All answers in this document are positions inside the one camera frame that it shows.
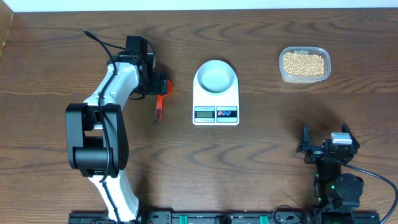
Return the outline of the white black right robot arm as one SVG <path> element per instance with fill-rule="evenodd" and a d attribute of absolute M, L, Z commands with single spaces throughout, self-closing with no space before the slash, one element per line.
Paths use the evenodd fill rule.
<path fill-rule="evenodd" d="M 309 127 L 303 126 L 296 151 L 305 154 L 304 163 L 317 167 L 313 190 L 319 205 L 304 212 L 302 223 L 379 223 L 378 213 L 355 211 L 360 206 L 363 179 L 341 171 L 341 166 L 351 161 L 359 148 L 347 124 L 340 132 L 331 133 L 331 138 L 323 140 L 320 146 L 310 143 Z"/>

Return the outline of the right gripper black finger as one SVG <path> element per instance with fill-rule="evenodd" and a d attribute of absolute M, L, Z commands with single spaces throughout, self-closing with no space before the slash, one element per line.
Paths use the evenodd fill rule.
<path fill-rule="evenodd" d="M 350 131 L 350 129 L 349 129 L 347 123 L 343 123 L 343 125 L 342 125 L 342 127 L 341 127 L 341 132 L 342 132 L 342 133 L 347 133 L 347 134 L 349 134 L 349 136 L 350 136 L 350 138 L 351 138 L 351 140 L 352 140 L 352 143 L 357 143 L 357 142 L 358 142 L 358 141 L 356 140 L 356 138 L 353 136 L 353 134 L 351 133 L 351 131 Z"/>
<path fill-rule="evenodd" d="M 310 138 L 309 138 L 309 128 L 306 123 L 303 124 L 303 129 L 301 133 L 296 152 L 305 153 L 310 148 Z"/>

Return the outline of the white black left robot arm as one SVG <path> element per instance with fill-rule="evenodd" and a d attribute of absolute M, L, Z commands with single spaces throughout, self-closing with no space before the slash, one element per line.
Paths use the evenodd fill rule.
<path fill-rule="evenodd" d="M 134 93 L 167 92 L 167 79 L 154 73 L 154 67 L 152 52 L 113 55 L 94 93 L 66 108 L 68 162 L 96 186 L 108 208 L 108 222 L 146 221 L 125 171 L 129 143 L 123 108 Z"/>

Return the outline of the orange measuring scoop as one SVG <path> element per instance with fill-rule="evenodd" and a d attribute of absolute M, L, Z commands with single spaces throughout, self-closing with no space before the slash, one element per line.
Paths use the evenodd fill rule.
<path fill-rule="evenodd" d="M 157 95 L 157 104 L 155 110 L 155 124 L 159 124 L 162 119 L 162 112 L 164 108 L 164 98 L 168 97 L 173 90 L 172 82 L 167 81 L 167 93 L 165 95 Z"/>

